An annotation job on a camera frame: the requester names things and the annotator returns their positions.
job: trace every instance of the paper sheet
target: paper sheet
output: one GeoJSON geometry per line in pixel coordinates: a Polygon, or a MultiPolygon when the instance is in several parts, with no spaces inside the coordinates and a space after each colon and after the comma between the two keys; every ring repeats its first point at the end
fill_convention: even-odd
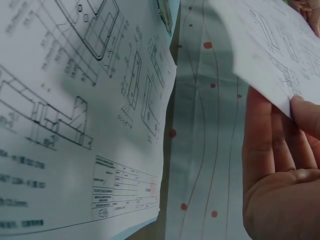
{"type": "Polygon", "coordinates": [[[234,72],[290,116],[290,99],[320,104],[320,39],[281,0],[210,0],[234,51],[234,72]]]}
{"type": "Polygon", "coordinates": [[[182,0],[166,240],[249,240],[242,221],[248,85],[208,0],[182,0]]]}
{"type": "Polygon", "coordinates": [[[176,75],[161,29],[152,0],[0,3],[0,237],[109,239],[157,217],[176,75]]]}

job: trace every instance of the white paper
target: white paper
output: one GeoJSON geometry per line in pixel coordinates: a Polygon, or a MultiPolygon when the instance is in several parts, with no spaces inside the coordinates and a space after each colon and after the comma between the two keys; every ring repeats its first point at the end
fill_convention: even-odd
{"type": "Polygon", "coordinates": [[[1,1],[0,237],[109,239],[157,217],[162,25],[155,1],[1,1]]]}
{"type": "Polygon", "coordinates": [[[211,0],[234,51],[234,72],[290,116],[290,99],[320,104],[320,39],[281,0],[211,0]]]}

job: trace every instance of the line drawing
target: line drawing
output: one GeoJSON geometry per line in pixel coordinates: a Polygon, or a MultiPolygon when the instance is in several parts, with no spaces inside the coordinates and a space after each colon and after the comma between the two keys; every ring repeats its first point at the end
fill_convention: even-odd
{"type": "Polygon", "coordinates": [[[161,63],[164,59],[161,51],[158,50],[157,43],[159,42],[159,37],[155,36],[154,39],[150,38],[148,42],[148,52],[151,58],[152,65],[154,67],[155,73],[158,76],[161,87],[165,88],[165,80],[162,76],[159,63],[161,63]]]}
{"type": "Polygon", "coordinates": [[[68,56],[65,73],[83,82],[89,80],[93,87],[100,71],[112,78],[129,25],[116,1],[54,0],[39,4],[35,16],[54,38],[59,55],[63,52],[68,56]],[[62,14],[50,14],[57,12],[53,8],[62,14]]]}
{"type": "Polygon", "coordinates": [[[271,62],[283,73],[283,78],[281,79],[282,84],[286,83],[289,91],[289,97],[294,95],[301,95],[300,83],[294,71],[288,69],[280,62],[278,62],[274,57],[270,55],[271,62]]]}
{"type": "Polygon", "coordinates": [[[318,57],[314,52],[308,49],[305,46],[305,52],[308,55],[308,59],[310,60],[313,75],[317,75],[320,78],[320,57],[318,57]]]}
{"type": "Polygon", "coordinates": [[[124,57],[125,73],[121,82],[121,94],[125,98],[125,105],[121,108],[118,120],[130,129],[134,123],[134,116],[139,96],[139,82],[142,67],[140,50],[143,35],[139,25],[135,26],[135,31],[130,35],[128,45],[123,46],[123,51],[128,52],[124,57]]]}
{"type": "Polygon", "coordinates": [[[144,86],[141,120],[149,129],[150,133],[154,137],[156,137],[159,129],[159,121],[157,118],[156,111],[159,110],[159,108],[155,106],[154,98],[157,95],[159,98],[160,96],[156,88],[154,87],[154,79],[154,76],[148,72],[146,75],[146,81],[144,86]]]}
{"type": "Polygon", "coordinates": [[[0,103],[17,113],[19,121],[30,121],[29,133],[26,132],[29,141],[56,150],[55,143],[63,138],[91,150],[93,138],[86,135],[88,104],[80,96],[75,98],[71,113],[65,114],[0,65],[0,103]]]}
{"type": "Polygon", "coordinates": [[[288,50],[290,58],[292,60],[296,61],[297,63],[299,63],[295,48],[293,47],[293,44],[292,44],[292,41],[293,41],[292,36],[290,34],[288,34],[282,27],[280,27],[278,25],[275,25],[275,26],[279,32],[280,37],[284,41],[284,44],[286,46],[286,49],[288,50]]]}
{"type": "Polygon", "coordinates": [[[258,26],[259,32],[261,33],[261,38],[267,43],[269,47],[271,47],[273,50],[276,50],[277,52],[281,52],[278,42],[275,38],[274,32],[271,29],[268,21],[265,19],[264,16],[262,16],[259,12],[254,10],[252,7],[250,7],[247,4],[244,4],[244,7],[246,7],[246,10],[248,11],[248,14],[255,20],[255,26],[258,26]]]}
{"type": "Polygon", "coordinates": [[[125,125],[132,128],[139,95],[142,60],[137,50],[135,51],[135,54],[130,50],[130,54],[128,58],[125,57],[125,61],[127,66],[123,81],[121,82],[121,93],[127,99],[127,103],[121,108],[121,111],[124,113],[124,117],[119,115],[118,119],[121,119],[125,125]]]}

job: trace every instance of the hand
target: hand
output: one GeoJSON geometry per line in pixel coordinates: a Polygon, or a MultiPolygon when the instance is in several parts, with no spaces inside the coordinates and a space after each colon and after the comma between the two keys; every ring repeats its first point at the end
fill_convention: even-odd
{"type": "Polygon", "coordinates": [[[320,106],[294,97],[291,108],[296,124],[249,88],[243,224],[254,240],[320,239],[320,106]]]}
{"type": "Polygon", "coordinates": [[[320,37],[320,0],[288,0],[288,4],[300,13],[320,37]]]}

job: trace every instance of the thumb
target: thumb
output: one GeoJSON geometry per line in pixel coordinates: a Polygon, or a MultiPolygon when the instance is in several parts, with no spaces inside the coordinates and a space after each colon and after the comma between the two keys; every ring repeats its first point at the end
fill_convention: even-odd
{"type": "Polygon", "coordinates": [[[291,111],[297,126],[320,140],[320,105],[305,101],[301,96],[294,96],[291,111]]]}

